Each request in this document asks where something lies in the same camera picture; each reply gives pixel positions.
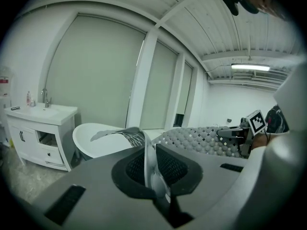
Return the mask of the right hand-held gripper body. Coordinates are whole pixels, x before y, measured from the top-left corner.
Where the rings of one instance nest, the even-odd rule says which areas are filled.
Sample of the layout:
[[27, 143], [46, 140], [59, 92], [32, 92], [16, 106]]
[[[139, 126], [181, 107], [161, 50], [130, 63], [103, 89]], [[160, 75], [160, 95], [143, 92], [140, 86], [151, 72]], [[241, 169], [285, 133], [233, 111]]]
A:
[[247, 159], [251, 153], [254, 137], [266, 128], [266, 122], [261, 110], [256, 110], [241, 118], [240, 127], [243, 129], [242, 141], [239, 143], [239, 152], [242, 158]]

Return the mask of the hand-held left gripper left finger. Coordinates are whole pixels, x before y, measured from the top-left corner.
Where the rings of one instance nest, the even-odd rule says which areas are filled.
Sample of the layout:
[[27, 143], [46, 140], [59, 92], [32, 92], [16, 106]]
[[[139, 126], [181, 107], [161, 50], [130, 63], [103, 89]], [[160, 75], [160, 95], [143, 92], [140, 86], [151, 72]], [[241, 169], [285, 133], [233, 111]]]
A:
[[138, 152], [126, 149], [81, 163], [44, 190], [32, 203], [45, 214], [72, 185], [85, 192], [63, 225], [62, 230], [173, 230], [151, 200], [135, 199], [122, 193], [113, 183], [111, 170], [121, 159]]

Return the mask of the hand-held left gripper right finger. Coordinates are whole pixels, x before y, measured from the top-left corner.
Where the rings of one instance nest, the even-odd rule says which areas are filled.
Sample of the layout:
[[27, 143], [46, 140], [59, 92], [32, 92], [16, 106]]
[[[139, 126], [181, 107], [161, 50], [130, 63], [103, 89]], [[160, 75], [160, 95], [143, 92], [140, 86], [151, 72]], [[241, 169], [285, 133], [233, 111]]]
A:
[[210, 209], [239, 177], [246, 159], [196, 153], [157, 145], [158, 168], [170, 189], [170, 203], [160, 209], [173, 228]]

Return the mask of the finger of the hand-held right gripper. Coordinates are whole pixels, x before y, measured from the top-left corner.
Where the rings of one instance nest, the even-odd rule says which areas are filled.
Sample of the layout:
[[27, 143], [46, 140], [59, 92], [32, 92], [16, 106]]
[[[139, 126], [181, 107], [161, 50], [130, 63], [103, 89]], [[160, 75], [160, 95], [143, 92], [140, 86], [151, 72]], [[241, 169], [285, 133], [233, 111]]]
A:
[[216, 134], [223, 138], [242, 138], [243, 128], [241, 128], [240, 126], [221, 128], [217, 130]]

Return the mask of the white bubble bath mat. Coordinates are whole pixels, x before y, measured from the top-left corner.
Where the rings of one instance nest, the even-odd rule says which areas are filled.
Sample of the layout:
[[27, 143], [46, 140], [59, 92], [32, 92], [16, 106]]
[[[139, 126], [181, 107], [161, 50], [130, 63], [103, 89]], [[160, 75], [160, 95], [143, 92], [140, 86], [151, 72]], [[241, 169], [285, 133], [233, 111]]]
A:
[[[151, 141], [155, 148], [163, 145], [196, 153], [242, 158], [236, 138], [223, 138], [216, 134], [221, 128], [227, 127], [175, 128]], [[114, 185], [131, 198], [170, 203], [170, 189], [158, 168], [157, 157], [151, 160], [145, 148], [136, 148], [138, 152], [113, 166], [111, 177]]]

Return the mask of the person's right forearm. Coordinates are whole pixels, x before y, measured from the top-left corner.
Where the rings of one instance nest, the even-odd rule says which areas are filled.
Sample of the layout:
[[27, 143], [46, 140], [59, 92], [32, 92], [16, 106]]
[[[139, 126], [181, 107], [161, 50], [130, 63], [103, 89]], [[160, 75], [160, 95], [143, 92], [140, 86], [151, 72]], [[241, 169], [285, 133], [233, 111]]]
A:
[[267, 144], [267, 136], [264, 133], [258, 133], [253, 139], [251, 149], [253, 150], [259, 147], [265, 147]]

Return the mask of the green and white bathtub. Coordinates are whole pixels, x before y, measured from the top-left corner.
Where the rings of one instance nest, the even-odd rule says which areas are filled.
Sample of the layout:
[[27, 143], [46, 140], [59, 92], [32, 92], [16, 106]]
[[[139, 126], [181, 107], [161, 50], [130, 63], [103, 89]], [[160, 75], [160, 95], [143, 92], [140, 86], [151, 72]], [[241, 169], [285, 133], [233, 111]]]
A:
[[156, 158], [155, 145], [146, 132], [137, 126], [123, 129], [85, 123], [74, 129], [72, 137], [76, 147], [87, 158], [98, 158], [136, 147], [145, 148], [149, 159]]

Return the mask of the ceiling air vent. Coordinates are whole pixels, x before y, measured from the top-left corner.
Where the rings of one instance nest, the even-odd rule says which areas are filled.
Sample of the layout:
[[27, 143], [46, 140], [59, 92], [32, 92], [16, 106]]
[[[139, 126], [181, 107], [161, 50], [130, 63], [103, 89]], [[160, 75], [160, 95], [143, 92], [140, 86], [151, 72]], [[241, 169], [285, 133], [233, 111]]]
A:
[[262, 78], [262, 79], [269, 79], [269, 80], [276, 80], [276, 81], [284, 81], [287, 79], [288, 75], [282, 72], [276, 71], [254, 71], [255, 78]]

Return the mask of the fluorescent ceiling light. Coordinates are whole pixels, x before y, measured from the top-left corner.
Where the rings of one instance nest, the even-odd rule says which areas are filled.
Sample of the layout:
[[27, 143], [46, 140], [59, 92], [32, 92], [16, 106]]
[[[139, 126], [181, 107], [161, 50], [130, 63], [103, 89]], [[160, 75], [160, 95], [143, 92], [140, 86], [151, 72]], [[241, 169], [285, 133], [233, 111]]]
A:
[[269, 71], [270, 67], [265, 65], [257, 64], [232, 64], [232, 69], [245, 69], [245, 70], [259, 70], [259, 71]]

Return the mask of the narrow grey roller blind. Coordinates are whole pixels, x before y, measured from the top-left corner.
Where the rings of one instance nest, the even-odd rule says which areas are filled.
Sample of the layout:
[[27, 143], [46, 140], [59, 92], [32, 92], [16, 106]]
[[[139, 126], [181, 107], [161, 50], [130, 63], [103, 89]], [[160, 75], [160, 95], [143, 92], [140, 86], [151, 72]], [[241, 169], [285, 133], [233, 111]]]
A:
[[186, 105], [187, 105], [188, 96], [189, 96], [192, 71], [193, 69], [189, 66], [189, 64], [185, 63], [181, 90], [180, 90], [180, 97], [179, 97], [178, 106], [177, 106], [177, 114], [180, 114], [180, 115], [185, 114]]

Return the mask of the white vanity cabinet with sink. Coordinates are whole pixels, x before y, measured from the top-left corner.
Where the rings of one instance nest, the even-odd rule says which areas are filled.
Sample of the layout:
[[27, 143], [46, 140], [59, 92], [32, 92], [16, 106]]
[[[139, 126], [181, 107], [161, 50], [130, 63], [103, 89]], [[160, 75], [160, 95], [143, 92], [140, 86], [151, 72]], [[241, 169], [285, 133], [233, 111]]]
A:
[[4, 110], [14, 147], [22, 164], [30, 161], [52, 169], [71, 171], [80, 154], [72, 139], [77, 107], [44, 103]]

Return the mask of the chrome faucet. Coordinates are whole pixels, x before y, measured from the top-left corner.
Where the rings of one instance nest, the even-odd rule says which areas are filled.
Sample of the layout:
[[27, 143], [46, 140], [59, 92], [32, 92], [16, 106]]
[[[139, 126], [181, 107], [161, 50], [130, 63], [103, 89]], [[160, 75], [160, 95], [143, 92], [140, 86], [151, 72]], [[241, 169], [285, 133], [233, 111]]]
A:
[[45, 104], [45, 108], [49, 108], [51, 106], [51, 100], [52, 98], [48, 99], [47, 95], [48, 95], [48, 91], [46, 88], [44, 88], [42, 91], [41, 91], [41, 95], [42, 95], [42, 98], [43, 98], [43, 103]]

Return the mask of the wide grey roller blind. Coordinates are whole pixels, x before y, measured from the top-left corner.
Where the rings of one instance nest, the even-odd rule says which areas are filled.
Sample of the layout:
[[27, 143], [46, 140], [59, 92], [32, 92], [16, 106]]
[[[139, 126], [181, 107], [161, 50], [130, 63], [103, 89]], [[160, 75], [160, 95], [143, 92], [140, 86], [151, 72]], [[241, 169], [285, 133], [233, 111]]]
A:
[[77, 107], [77, 125], [124, 127], [144, 38], [144, 33], [121, 23], [76, 17], [48, 71], [51, 102]]

